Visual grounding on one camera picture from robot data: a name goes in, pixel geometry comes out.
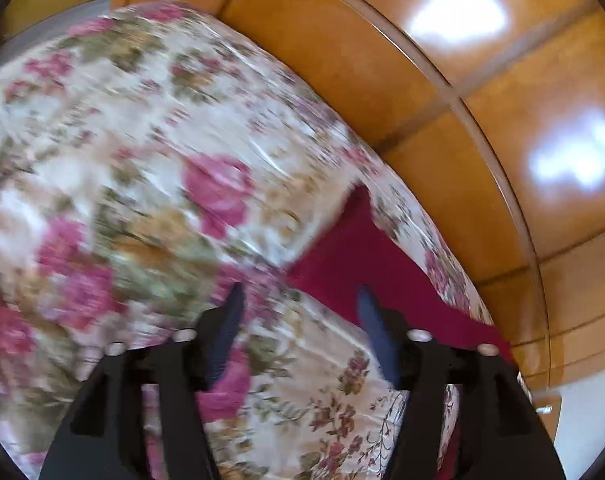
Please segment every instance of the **silver bolt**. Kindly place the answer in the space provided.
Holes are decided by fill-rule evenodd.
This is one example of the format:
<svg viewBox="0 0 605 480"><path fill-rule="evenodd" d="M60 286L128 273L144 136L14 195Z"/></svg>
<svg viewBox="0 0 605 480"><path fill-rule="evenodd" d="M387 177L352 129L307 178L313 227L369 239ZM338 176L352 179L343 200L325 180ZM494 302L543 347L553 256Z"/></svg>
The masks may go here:
<svg viewBox="0 0 605 480"><path fill-rule="evenodd" d="M108 344L105 348L106 355L120 355L125 353L127 350L127 345L121 341L117 341L115 343Z"/></svg>
<svg viewBox="0 0 605 480"><path fill-rule="evenodd" d="M480 355L484 355L487 357L492 357L500 353L499 348L496 345L492 345L491 343L481 343L476 347L476 350L478 350L478 353Z"/></svg>
<svg viewBox="0 0 605 480"><path fill-rule="evenodd" d="M427 341L431 341L434 338L434 336L431 335L431 332L428 332L427 330L422 330L420 328L408 330L407 337L417 343L426 343Z"/></svg>
<svg viewBox="0 0 605 480"><path fill-rule="evenodd" d="M186 341L191 341L193 339L196 339L196 330L194 330L193 328L182 328L180 330L176 330L171 335L171 338L176 343L184 343Z"/></svg>

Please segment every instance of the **white wall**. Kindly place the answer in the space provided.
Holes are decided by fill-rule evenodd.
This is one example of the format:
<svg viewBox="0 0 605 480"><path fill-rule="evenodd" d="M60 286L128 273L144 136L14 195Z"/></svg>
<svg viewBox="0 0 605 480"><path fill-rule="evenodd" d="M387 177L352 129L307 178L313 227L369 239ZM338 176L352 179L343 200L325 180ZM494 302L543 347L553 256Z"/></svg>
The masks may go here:
<svg viewBox="0 0 605 480"><path fill-rule="evenodd" d="M567 480L578 480L605 447L605 370L557 391L563 403L554 445Z"/></svg>

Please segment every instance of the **folded cloth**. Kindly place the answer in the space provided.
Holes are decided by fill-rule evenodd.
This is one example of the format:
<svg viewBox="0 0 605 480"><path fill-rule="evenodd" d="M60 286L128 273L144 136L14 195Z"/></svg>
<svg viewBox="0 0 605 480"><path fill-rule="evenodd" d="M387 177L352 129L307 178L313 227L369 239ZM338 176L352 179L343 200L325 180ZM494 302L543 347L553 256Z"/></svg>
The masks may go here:
<svg viewBox="0 0 605 480"><path fill-rule="evenodd" d="M350 193L339 220L290 266L287 278L356 325L356 294L368 285L381 306L403 313L409 325L431 332L442 344L475 349L491 343L514 362L509 343L495 326L448 306L425 272L378 229L365 186Z"/></svg>

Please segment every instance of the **beige floral fabric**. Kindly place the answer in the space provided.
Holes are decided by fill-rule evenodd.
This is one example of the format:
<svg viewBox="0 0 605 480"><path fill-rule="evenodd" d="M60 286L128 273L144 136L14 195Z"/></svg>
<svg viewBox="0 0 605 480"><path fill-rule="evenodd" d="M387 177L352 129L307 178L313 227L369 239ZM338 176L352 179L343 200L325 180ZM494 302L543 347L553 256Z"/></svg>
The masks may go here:
<svg viewBox="0 0 605 480"><path fill-rule="evenodd" d="M0 69L0 440L36 478L102 348L156 344L247 287L225 375L198 395L222 475L381 475L405 396L363 332L282 272L371 190L452 308L491 322L406 186L287 67L175 2L73 27ZM157 398L145 389L153 475ZM444 449L458 409L450 387Z"/></svg>

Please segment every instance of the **floral pattern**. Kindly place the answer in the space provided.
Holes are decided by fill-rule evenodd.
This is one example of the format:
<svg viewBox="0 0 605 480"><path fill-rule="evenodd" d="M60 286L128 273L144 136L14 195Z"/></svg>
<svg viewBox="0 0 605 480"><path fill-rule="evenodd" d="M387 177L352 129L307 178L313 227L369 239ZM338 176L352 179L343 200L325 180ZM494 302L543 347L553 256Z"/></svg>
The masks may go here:
<svg viewBox="0 0 605 480"><path fill-rule="evenodd" d="M230 361L194 400L223 478L380 477L405 396L360 329L282 278L359 181L443 299L491 322L398 176L211 16L177 2L121 9L2 67L0 440L26 475L106 344L160 343L241 281ZM457 399L449 386L441 455ZM153 387L144 401L163 480Z"/></svg>

